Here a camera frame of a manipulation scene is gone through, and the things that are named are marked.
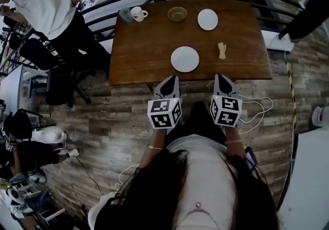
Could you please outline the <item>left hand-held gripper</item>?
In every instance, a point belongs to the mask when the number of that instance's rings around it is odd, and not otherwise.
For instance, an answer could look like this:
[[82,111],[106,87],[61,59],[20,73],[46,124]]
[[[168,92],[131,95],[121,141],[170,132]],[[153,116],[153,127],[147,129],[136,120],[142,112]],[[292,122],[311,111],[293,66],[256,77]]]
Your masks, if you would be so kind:
[[182,99],[178,98],[179,78],[172,75],[155,88],[155,95],[148,101],[147,115],[153,129],[174,128],[182,116]]

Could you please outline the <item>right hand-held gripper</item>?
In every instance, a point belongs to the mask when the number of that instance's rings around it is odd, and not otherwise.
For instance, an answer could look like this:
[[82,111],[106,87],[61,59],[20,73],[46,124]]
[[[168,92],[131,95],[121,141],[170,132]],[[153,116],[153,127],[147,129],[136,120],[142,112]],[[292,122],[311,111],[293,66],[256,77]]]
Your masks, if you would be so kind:
[[235,127],[242,113],[242,100],[224,97],[234,91],[234,82],[223,74],[216,74],[214,79],[213,96],[210,106],[210,114],[215,125]]

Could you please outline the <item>big white plate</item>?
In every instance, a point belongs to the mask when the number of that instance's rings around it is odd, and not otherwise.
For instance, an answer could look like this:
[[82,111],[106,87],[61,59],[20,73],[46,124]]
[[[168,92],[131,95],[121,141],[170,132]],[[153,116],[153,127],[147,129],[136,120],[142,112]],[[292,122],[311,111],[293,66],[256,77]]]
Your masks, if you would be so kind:
[[171,64],[179,72],[191,72],[199,64],[199,55],[195,49],[181,46],[172,52]]
[[211,31],[216,28],[218,17],[213,10],[203,9],[198,14],[197,22],[202,29]]

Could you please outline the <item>white plastic jug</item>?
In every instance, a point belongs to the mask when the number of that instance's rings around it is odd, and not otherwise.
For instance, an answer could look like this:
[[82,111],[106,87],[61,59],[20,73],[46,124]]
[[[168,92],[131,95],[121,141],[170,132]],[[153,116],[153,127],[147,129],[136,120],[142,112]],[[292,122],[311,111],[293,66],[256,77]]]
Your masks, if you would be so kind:
[[329,129],[329,106],[316,107],[312,114],[312,124]]

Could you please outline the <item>white mug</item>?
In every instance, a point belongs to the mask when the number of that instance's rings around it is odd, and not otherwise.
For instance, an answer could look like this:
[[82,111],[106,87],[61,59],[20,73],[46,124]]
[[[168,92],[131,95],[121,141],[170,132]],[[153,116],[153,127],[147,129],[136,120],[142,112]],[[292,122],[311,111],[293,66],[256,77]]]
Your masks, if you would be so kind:
[[148,16],[148,12],[139,6],[132,8],[130,14],[137,22],[142,22]]

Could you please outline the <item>white cabinet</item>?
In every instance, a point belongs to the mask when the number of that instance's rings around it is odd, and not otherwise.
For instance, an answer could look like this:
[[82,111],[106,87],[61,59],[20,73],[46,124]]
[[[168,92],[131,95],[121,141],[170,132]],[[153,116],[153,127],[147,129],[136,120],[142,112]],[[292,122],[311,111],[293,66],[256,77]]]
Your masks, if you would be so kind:
[[324,230],[329,224],[329,129],[298,135],[291,182],[279,209],[280,230]]

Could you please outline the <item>black office chair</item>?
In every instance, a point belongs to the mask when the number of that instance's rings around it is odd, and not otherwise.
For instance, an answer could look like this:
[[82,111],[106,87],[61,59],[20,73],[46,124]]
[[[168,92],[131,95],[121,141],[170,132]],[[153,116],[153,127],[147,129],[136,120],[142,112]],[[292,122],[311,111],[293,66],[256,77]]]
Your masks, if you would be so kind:
[[35,64],[40,70],[48,70],[45,101],[48,105],[58,106],[74,105],[74,92],[76,92],[86,104],[91,100],[87,97],[78,84],[89,75],[95,76],[94,70],[77,70],[66,62],[60,61],[37,39],[27,40],[20,49],[20,55]]

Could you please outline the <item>dark phone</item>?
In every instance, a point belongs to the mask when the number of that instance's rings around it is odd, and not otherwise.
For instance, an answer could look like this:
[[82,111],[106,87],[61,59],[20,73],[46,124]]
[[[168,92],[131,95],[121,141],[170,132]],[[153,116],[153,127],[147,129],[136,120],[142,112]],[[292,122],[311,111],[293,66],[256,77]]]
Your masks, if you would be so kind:
[[251,147],[246,147],[245,148],[245,153],[246,153],[246,160],[247,160],[247,163],[248,163],[248,167],[250,169],[250,171],[254,171],[257,164],[258,164],[258,161],[252,151],[252,148]]

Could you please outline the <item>translucent green cup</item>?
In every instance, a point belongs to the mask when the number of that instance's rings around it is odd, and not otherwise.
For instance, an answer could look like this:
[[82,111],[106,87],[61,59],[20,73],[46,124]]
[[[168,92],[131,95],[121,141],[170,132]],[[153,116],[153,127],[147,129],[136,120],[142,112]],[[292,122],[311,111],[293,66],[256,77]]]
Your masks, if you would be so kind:
[[121,10],[119,10],[118,14],[127,23],[131,23],[134,20],[129,7],[122,8]]

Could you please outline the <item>person's right forearm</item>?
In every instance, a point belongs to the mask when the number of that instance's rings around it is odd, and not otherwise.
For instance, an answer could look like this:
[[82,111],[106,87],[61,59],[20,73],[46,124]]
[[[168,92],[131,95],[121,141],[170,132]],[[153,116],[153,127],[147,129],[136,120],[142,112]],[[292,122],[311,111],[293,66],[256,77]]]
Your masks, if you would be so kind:
[[[225,136],[227,140],[241,139],[239,132],[236,128],[225,126]],[[228,156],[239,156],[242,159],[246,158],[246,153],[244,150],[243,143],[234,143],[227,145],[227,155]]]

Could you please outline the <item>beige bowl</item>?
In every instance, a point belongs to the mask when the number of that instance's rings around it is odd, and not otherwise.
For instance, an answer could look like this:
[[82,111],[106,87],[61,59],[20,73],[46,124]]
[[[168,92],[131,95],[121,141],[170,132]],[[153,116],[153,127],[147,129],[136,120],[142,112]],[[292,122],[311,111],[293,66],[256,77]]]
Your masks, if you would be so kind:
[[187,10],[183,7],[173,7],[168,11],[168,18],[174,22],[182,22],[187,17]]

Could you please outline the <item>yellow black striped tape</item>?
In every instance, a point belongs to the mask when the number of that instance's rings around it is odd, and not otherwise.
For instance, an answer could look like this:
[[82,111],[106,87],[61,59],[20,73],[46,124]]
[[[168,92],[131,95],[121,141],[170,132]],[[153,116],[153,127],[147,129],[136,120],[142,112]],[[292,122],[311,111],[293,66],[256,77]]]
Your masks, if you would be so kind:
[[295,139],[295,129],[296,129],[296,123],[297,123],[297,117],[296,117],[296,98],[295,98],[295,90],[293,86],[293,79],[292,79],[292,74],[290,70],[290,66],[286,57],[286,51],[284,52],[284,62],[285,62],[285,67],[287,71],[287,76],[289,80],[289,85],[291,89],[291,100],[293,103],[293,128],[292,128],[292,141],[291,141],[291,156],[290,156],[290,176],[292,177],[293,175],[293,165],[294,165],[294,139]]

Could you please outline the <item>person's left forearm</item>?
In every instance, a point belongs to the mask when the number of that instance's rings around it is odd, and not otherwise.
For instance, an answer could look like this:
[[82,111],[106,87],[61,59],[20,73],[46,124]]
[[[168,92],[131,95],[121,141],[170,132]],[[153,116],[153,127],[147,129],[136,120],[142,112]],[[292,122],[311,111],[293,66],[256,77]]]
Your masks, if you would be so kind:
[[154,129],[151,140],[148,143],[146,150],[139,163],[139,168],[147,167],[153,160],[153,158],[160,153],[164,148],[165,138],[167,135],[166,129]]

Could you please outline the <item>white sheet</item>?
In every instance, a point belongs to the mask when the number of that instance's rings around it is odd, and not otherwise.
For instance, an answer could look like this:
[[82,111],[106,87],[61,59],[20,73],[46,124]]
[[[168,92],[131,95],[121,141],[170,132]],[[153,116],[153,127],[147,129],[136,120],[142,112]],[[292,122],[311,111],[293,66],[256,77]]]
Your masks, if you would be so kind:
[[268,50],[291,52],[294,48],[294,43],[290,40],[289,34],[279,39],[278,32],[261,30],[265,46]]

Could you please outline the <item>person's white shirt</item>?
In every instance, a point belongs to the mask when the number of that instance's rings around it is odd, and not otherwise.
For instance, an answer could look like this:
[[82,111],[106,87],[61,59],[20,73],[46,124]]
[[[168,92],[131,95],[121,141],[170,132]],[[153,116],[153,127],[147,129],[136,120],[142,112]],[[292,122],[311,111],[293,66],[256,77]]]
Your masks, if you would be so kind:
[[88,213],[90,230],[237,230],[237,171],[226,147],[176,139]]

